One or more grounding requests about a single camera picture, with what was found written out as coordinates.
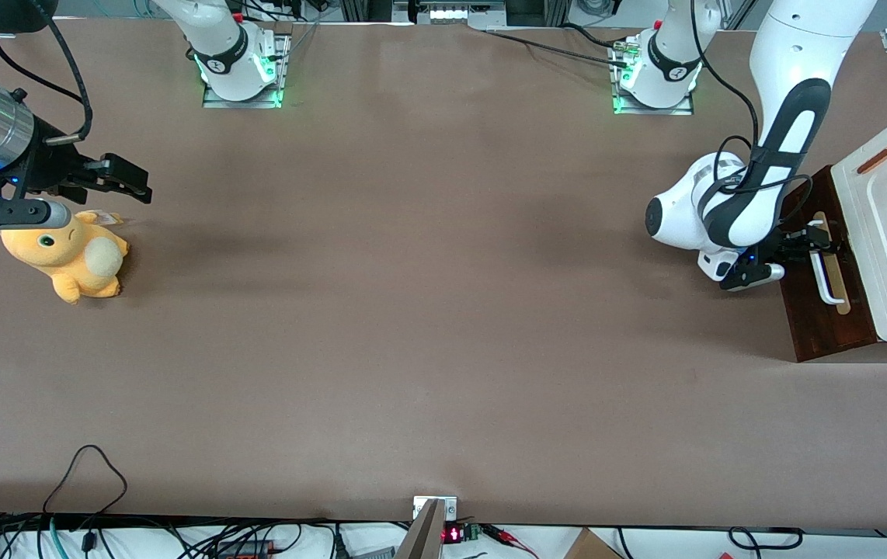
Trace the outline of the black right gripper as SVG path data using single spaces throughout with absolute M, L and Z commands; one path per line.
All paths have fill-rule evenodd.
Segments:
M 61 132 L 39 117 L 33 123 L 23 155 L 1 170 L 2 180 L 17 188 L 17 198 L 46 193 L 85 204 L 89 192 L 99 192 L 125 195 L 142 204 L 152 201 L 148 171 L 119 155 L 93 160 L 81 155 L 73 143 L 50 146 L 46 140 L 60 137 Z M 102 182 L 95 182 L 95 174 Z

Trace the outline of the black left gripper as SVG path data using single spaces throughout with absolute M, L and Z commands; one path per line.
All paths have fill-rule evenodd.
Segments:
M 765 237 L 760 243 L 750 245 L 739 255 L 739 265 L 753 268 L 761 265 L 785 265 L 801 262 L 816 255 L 836 255 L 840 244 L 830 240 L 830 233 L 823 220 L 811 220 L 796 235 L 796 241 L 789 237 Z

